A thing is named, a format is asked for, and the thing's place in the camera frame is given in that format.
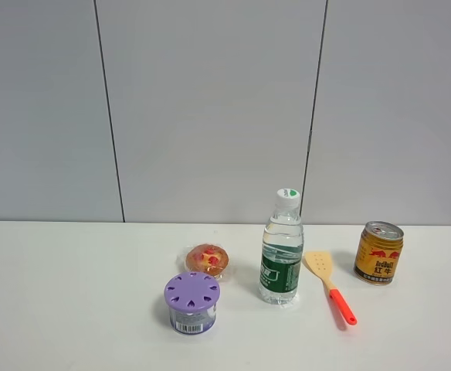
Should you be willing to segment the purple air freshener jar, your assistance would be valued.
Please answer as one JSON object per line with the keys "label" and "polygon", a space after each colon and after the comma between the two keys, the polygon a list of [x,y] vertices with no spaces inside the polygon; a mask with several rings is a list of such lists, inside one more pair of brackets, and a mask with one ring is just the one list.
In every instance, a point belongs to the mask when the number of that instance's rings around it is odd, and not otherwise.
{"label": "purple air freshener jar", "polygon": [[164,288],[172,328],[184,335],[207,332],[216,321],[220,297],[218,281],[202,272],[174,276]]}

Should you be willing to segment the wrapped fruit pastry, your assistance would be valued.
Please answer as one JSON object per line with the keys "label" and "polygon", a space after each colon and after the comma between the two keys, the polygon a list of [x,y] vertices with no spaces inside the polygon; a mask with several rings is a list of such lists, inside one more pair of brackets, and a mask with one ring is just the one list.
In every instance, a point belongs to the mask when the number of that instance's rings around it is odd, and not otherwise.
{"label": "wrapped fruit pastry", "polygon": [[228,253],[215,243],[186,246],[178,253],[175,264],[180,272],[205,273],[217,281],[230,280],[234,273]]}

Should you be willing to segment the gold Red Bull can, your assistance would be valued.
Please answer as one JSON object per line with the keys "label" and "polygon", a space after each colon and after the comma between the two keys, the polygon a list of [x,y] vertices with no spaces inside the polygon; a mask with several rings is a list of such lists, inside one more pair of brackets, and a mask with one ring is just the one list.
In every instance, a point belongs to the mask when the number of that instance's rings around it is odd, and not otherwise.
{"label": "gold Red Bull can", "polygon": [[369,221],[361,232],[354,272],[371,284],[387,285],[393,281],[404,244],[404,232],[384,221]]}

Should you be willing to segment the clear water bottle green label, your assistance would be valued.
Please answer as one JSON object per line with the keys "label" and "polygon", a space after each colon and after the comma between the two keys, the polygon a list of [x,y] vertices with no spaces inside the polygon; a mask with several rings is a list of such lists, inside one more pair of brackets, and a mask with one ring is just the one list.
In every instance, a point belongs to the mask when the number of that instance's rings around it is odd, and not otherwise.
{"label": "clear water bottle green label", "polygon": [[286,305],[297,293],[304,246],[300,201],[297,190],[279,189],[263,231],[259,290],[273,305]]}

